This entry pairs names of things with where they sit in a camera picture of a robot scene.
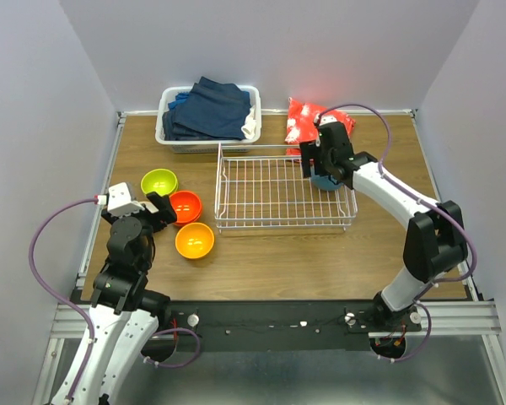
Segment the lime green bowl tall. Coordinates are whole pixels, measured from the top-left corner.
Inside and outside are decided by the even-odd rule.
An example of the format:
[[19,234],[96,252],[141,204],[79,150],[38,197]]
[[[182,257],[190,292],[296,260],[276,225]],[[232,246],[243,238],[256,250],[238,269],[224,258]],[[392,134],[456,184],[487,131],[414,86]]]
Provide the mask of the lime green bowl tall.
[[168,169],[149,171],[141,180],[141,189],[145,195],[157,192],[160,196],[172,194],[178,190],[179,182],[176,174]]

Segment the blue bowl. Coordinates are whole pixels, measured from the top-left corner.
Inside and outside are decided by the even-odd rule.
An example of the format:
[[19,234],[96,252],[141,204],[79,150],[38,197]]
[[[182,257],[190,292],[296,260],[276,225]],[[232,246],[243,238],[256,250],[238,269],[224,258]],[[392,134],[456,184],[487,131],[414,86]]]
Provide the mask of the blue bowl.
[[312,175],[310,182],[319,190],[326,192],[339,190],[343,186],[341,182],[336,182],[330,175]]

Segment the yellow orange bowl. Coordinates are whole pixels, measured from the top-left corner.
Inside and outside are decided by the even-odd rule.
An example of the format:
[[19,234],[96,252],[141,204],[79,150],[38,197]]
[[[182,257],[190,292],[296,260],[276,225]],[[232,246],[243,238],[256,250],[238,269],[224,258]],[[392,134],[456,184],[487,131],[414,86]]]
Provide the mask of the yellow orange bowl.
[[176,250],[186,259],[205,257],[214,247],[215,236],[204,223],[190,223],[183,226],[175,237]]

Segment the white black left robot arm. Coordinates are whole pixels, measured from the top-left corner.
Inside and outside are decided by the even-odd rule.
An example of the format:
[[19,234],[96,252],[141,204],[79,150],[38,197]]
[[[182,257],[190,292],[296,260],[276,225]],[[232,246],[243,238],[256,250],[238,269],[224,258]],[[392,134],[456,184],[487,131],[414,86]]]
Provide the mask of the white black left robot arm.
[[138,201],[121,183],[97,198],[110,224],[107,257],[93,282],[77,353],[53,404],[109,404],[154,333],[170,323],[170,297],[147,288],[156,233],[177,220],[169,197]]

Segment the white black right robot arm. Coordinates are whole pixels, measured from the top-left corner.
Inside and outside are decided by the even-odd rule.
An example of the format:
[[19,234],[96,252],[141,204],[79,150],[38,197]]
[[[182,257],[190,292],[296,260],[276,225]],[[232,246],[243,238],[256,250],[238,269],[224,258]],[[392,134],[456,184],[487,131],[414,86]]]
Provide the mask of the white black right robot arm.
[[399,324],[418,296],[468,257],[460,207],[406,187],[367,152],[355,152],[339,121],[319,126],[315,141],[299,145],[305,177],[320,176],[361,192],[406,229],[403,268],[360,318],[383,331]]

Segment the orange bowl front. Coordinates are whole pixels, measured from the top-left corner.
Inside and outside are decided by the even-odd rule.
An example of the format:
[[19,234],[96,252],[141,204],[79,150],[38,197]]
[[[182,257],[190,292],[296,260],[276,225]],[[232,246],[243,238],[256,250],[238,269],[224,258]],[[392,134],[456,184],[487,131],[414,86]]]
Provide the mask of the orange bowl front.
[[170,196],[170,202],[177,216],[176,226],[196,222],[202,214],[202,200],[195,192],[175,192]]

